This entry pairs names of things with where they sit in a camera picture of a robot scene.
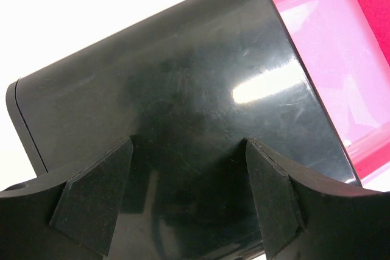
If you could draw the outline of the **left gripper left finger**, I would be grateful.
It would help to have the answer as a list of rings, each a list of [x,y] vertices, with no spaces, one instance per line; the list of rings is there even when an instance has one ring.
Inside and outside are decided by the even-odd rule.
[[[1,191],[1,259],[104,259],[132,161],[130,138]]]

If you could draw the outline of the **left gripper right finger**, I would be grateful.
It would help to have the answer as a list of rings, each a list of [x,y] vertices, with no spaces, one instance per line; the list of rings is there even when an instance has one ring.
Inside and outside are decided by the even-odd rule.
[[[246,144],[250,186],[268,259],[388,259],[389,194],[343,183]]]

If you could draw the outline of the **black drawer cabinet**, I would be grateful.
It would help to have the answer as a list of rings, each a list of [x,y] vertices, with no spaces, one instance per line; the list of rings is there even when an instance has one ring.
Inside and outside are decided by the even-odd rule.
[[[131,139],[109,259],[259,255],[249,138],[360,184],[273,0],[186,0],[19,79],[5,100],[37,175]]]

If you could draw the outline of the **pink top drawer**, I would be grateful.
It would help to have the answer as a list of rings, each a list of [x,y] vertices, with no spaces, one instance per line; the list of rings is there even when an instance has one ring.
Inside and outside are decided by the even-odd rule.
[[[358,0],[274,0],[365,188],[389,190],[389,60]]]

